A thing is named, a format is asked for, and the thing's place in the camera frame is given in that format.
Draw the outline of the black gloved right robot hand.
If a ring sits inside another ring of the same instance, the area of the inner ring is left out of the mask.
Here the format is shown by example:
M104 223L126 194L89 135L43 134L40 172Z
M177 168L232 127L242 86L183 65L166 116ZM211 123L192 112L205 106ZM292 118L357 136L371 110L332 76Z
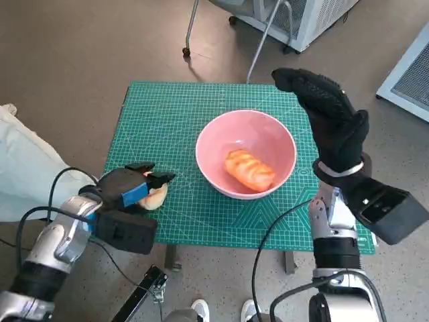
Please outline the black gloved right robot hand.
M341 86L304 69L277 68L271 76L278 90L293 93L307 113L320 161L341 173L362 162L369 114L355 110Z

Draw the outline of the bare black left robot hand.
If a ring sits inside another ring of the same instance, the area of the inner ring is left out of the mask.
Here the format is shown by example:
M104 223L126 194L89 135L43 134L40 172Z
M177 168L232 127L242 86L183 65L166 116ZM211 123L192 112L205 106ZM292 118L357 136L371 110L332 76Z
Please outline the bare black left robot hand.
M135 162L116 168L98 182L104 205L126 209L138 205L146 211L160 208L168 194L172 172L155 172L153 162Z

